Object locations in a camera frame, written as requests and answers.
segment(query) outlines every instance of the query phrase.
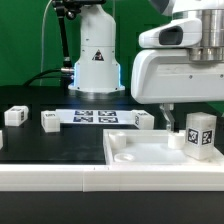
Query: white tray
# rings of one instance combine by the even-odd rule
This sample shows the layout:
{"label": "white tray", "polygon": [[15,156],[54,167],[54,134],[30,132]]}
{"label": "white tray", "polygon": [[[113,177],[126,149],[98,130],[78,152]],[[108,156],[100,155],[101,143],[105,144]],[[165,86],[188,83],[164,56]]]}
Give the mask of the white tray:
{"label": "white tray", "polygon": [[[111,136],[125,136],[126,146],[114,147]],[[198,161],[179,149],[168,148],[168,132],[163,130],[105,130],[104,151],[108,165],[224,165],[224,156],[214,148],[213,157]]]}

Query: black table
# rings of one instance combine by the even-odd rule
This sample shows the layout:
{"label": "black table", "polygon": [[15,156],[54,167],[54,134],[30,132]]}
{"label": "black table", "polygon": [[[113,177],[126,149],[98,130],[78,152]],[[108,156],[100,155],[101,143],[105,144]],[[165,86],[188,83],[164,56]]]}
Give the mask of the black table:
{"label": "black table", "polygon": [[[140,105],[128,94],[108,101],[87,101],[69,96],[58,87],[0,87],[0,127],[4,147],[0,164],[103,165],[103,129],[134,126],[63,125],[47,134],[40,112],[55,109],[146,110],[156,116],[155,128],[165,128],[158,105]],[[4,111],[27,105],[29,119],[21,127],[5,127]],[[191,112],[220,115],[205,103],[178,104],[174,116],[185,128]],[[223,150],[222,120],[216,145]],[[0,223],[203,223],[224,222],[224,192],[1,192]]]}

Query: white block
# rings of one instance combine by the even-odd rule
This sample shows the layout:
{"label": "white block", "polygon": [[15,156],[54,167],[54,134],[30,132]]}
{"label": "white block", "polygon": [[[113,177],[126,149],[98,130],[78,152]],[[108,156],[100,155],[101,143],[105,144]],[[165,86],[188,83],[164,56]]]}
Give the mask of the white block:
{"label": "white block", "polygon": [[147,113],[144,110],[133,110],[132,117],[135,122],[135,126],[140,130],[152,130],[154,129],[154,116]]}
{"label": "white block", "polygon": [[187,115],[184,152],[198,160],[213,156],[216,116],[205,113]]}
{"label": "white block", "polygon": [[45,132],[60,132],[60,118],[55,111],[42,111],[41,125]]}
{"label": "white block", "polygon": [[28,118],[29,109],[26,106],[14,106],[5,111],[6,126],[20,126]]}

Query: green backdrop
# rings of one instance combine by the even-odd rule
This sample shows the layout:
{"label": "green backdrop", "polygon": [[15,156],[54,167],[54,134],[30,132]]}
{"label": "green backdrop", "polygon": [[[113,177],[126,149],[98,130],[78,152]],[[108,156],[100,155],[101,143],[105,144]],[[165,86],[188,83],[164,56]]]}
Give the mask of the green backdrop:
{"label": "green backdrop", "polygon": [[[48,2],[49,0],[11,0],[2,3],[4,10],[0,13],[0,85],[21,85],[40,72],[41,27]],[[167,23],[169,19],[159,15],[148,0],[108,0],[103,8],[111,15],[115,13],[116,59],[122,67],[122,84],[129,87],[132,64],[137,52],[140,51],[139,34]],[[73,62],[79,58],[79,24],[80,18],[66,21],[69,50]],[[62,51],[58,21],[51,7],[47,15],[45,31],[44,70],[61,67],[61,65]],[[47,80],[42,84],[57,85],[58,81]]]}

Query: robot logo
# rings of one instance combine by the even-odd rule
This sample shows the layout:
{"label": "robot logo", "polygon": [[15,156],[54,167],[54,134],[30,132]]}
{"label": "robot logo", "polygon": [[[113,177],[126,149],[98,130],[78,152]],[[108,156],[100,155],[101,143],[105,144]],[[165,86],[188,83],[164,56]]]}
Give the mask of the robot logo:
{"label": "robot logo", "polygon": [[93,61],[104,61],[103,55],[100,50],[96,52],[95,56],[93,57]]}

